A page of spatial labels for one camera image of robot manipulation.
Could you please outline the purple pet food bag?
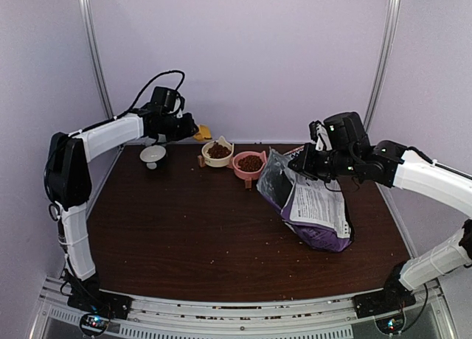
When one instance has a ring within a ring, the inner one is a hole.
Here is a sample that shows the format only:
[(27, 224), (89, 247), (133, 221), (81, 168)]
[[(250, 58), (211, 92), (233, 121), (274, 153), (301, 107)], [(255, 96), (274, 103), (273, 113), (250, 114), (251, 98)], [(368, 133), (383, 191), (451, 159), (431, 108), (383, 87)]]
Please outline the purple pet food bag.
[(354, 241), (347, 203), (334, 181), (325, 185), (288, 168), (295, 152), (269, 150), (257, 182), (257, 191), (282, 218), (284, 224), (312, 249), (339, 253)]

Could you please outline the yellow plastic scoop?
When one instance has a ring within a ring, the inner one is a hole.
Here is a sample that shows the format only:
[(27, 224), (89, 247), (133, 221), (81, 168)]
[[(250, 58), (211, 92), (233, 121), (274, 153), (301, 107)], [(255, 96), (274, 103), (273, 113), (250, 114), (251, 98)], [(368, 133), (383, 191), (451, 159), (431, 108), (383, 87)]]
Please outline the yellow plastic scoop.
[(206, 125), (198, 125), (198, 131), (195, 133), (193, 138), (196, 141), (209, 141), (212, 139), (212, 134)]

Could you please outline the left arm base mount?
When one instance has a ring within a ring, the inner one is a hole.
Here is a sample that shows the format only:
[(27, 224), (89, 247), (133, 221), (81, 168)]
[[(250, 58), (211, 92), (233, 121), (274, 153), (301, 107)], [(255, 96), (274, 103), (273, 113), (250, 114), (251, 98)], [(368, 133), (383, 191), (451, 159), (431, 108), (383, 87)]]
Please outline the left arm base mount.
[(100, 289), (100, 277), (95, 273), (87, 280), (79, 280), (71, 271), (65, 269), (65, 283), (70, 285), (69, 307), (98, 314), (109, 319), (128, 318), (132, 298)]

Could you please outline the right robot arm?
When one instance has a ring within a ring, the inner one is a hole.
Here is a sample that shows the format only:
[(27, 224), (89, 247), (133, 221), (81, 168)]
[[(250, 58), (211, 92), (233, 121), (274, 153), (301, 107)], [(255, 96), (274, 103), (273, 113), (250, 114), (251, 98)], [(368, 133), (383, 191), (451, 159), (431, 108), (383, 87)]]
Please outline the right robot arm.
[[(399, 188), (424, 195), (471, 216), (471, 176), (440, 164), (416, 147), (390, 140), (376, 145), (369, 142), (356, 112), (338, 113), (321, 126), (330, 149), (319, 150), (313, 143), (288, 166), (295, 172), (326, 183), (340, 176), (353, 176), (359, 182)], [(451, 271), (471, 266), (471, 219), (446, 241), (421, 256), (398, 265), (378, 294), (383, 310), (394, 310), (411, 292)]]

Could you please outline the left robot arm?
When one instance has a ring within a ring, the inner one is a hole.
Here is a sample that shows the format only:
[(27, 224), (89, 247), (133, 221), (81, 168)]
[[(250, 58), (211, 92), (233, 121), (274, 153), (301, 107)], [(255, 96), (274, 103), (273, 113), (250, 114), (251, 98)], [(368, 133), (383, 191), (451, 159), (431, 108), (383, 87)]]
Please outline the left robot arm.
[(49, 213), (58, 222), (66, 266), (78, 280), (96, 273), (89, 247), (86, 209), (91, 195), (89, 163), (103, 153), (140, 138), (180, 141), (198, 132), (185, 99), (175, 89), (157, 86), (151, 100), (112, 119), (73, 133), (52, 136), (44, 170)]

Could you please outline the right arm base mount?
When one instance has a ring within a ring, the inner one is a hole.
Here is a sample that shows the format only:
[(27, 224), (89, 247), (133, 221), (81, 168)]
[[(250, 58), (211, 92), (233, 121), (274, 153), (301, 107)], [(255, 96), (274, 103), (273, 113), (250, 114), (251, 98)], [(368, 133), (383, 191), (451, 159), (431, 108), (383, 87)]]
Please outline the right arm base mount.
[(416, 304), (412, 291), (400, 283), (400, 271), (405, 264), (401, 262), (393, 267), (381, 290), (353, 297), (357, 318), (401, 311), (404, 307)]

